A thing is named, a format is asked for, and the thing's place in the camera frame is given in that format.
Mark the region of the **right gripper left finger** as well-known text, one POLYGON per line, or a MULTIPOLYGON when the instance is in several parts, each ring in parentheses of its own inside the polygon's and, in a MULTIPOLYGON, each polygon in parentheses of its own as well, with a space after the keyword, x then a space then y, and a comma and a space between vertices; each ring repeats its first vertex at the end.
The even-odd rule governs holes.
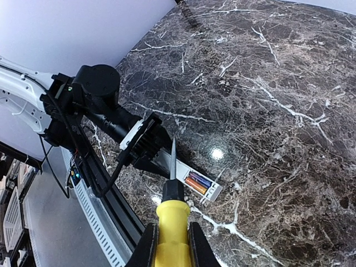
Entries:
POLYGON ((158 239, 158 224, 149 223, 125 267, 155 266, 155 256, 158 239))

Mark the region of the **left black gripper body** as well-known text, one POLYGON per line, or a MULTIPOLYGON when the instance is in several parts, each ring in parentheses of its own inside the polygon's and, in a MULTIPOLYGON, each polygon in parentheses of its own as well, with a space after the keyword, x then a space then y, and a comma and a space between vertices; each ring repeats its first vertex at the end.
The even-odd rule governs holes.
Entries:
POLYGON ((123 161, 124 166, 132 165, 138 158, 147 158, 153 162, 158 152, 169 147, 172 144, 172 140, 165 128, 161 125, 162 120, 157 114, 152 113, 144 123, 143 128, 140 129, 138 134, 132 139, 127 149, 122 152, 125 156, 118 156, 118 160, 123 161), (155 122, 149 128, 149 130, 138 140, 139 135, 146 128, 150 119, 155 122))

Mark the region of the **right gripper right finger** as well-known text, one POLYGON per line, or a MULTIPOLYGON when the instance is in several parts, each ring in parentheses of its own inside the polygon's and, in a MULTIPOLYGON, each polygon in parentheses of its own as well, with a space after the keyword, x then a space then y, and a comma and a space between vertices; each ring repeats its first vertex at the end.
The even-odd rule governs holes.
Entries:
POLYGON ((191 266, 221 267, 211 249, 211 246, 201 226, 197 222, 191 222, 189 224, 188 237, 191 266))

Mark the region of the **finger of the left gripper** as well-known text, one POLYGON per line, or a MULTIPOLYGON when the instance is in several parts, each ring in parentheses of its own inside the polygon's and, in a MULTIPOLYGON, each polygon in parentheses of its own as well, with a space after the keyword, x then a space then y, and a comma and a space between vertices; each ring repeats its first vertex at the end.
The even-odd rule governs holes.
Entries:
POLYGON ((147 171, 152 174, 157 174, 164 178, 170 177, 168 171, 164 170, 162 167, 158 166, 157 164, 153 163, 147 158, 138 158, 135 162, 132 163, 132 165, 134 168, 138 170, 147 171))

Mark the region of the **yellow handled screwdriver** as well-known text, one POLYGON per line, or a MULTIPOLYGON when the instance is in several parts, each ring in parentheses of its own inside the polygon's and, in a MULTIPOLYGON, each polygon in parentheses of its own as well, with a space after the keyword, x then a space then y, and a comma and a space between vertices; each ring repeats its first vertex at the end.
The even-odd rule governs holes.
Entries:
POLYGON ((184 186, 177 179, 176 141, 172 141, 170 178, 163 186, 162 201, 157 207, 159 237, 155 266, 191 266, 188 241, 190 208, 184 200, 184 186))

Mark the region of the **white remote control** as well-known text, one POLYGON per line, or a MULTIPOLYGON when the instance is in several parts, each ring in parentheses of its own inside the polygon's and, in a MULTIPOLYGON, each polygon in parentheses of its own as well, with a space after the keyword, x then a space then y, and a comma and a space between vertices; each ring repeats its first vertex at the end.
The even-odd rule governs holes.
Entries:
MULTIPOLYGON (((171 154, 162 150, 155 156, 153 162, 168 171, 170 178, 171 154)), ((201 195, 204 199, 215 201, 221 193, 223 187, 217 182, 198 172, 193 167, 176 159, 176 178, 192 191, 201 195)))

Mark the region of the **orange battery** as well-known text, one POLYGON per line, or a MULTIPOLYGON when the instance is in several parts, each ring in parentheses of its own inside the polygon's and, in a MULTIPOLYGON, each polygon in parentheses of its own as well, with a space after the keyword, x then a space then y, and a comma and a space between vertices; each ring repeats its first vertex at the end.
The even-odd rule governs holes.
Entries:
POLYGON ((190 185, 192 188, 194 188, 196 191, 198 191, 199 193, 205 195, 207 188, 202 186, 200 183, 198 183, 197 181, 195 181, 194 179, 187 177, 185 180, 185 183, 190 185))

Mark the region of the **purple battery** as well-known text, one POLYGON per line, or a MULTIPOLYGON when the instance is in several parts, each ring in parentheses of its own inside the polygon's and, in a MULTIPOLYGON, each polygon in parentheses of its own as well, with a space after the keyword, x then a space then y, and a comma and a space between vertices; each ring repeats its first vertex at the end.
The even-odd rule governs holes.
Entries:
POLYGON ((211 181, 207 180, 206 178, 200 176, 195 172, 189 172, 189 176, 207 189, 212 185, 211 181))

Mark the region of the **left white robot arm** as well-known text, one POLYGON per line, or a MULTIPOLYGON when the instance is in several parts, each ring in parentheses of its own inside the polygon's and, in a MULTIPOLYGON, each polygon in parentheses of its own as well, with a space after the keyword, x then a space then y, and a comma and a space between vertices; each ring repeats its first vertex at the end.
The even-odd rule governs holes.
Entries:
POLYGON ((84 65, 73 77, 30 70, 1 58, 1 104, 17 111, 22 120, 47 142, 77 155, 82 172, 98 180, 102 164, 95 159, 81 120, 89 119, 120 145, 119 167, 169 177, 157 161, 172 140, 156 114, 134 115, 118 102, 120 75, 108 65, 84 65))

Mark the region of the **black front table rail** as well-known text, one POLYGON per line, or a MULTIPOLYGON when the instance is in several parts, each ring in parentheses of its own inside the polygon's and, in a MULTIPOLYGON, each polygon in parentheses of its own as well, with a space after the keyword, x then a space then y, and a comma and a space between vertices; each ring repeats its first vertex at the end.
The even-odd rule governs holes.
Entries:
POLYGON ((123 243, 133 251, 145 229, 131 206, 115 185, 90 144, 78 119, 69 119, 72 123, 71 134, 76 139, 74 144, 78 150, 75 165, 82 180, 93 189, 94 199, 103 203, 114 229, 123 238, 123 243))

